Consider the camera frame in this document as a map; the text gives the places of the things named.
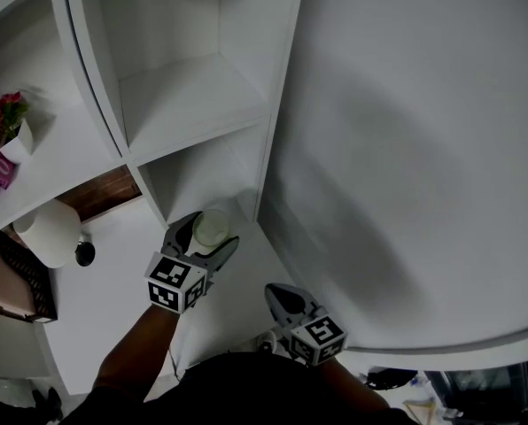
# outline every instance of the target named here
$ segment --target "black cable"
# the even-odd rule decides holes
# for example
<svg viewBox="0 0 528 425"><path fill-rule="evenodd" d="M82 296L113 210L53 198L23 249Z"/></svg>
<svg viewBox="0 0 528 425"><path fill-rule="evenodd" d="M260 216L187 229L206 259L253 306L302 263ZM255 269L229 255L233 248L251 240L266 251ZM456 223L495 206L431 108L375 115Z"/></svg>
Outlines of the black cable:
<svg viewBox="0 0 528 425"><path fill-rule="evenodd" d="M169 352L169 357L171 358L172 360L172 366L174 367L174 376L175 376L175 379L177 380L177 382L181 382L182 381L182 378L180 378L178 375L177 375L177 365L175 364L175 360L174 360L174 355L172 354L172 351L171 350L167 350L167 352Z"/></svg>

